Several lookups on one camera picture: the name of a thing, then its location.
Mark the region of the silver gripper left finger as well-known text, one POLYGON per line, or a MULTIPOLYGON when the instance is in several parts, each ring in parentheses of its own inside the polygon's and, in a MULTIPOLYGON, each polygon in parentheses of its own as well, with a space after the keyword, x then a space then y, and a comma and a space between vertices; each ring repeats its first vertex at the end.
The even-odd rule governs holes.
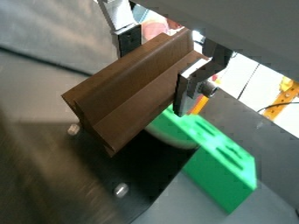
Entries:
POLYGON ((141 25, 134 21, 128 0, 97 0, 121 58, 141 45, 141 25))

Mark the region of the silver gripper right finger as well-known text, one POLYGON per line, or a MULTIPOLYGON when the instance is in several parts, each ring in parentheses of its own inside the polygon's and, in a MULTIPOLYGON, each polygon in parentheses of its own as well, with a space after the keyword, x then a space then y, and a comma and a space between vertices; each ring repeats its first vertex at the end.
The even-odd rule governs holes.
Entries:
POLYGON ((200 95, 211 98, 217 87, 209 78, 228 65, 232 51, 208 38, 202 41, 202 55, 207 59, 196 59, 177 73, 172 111, 177 116, 184 116, 200 95))

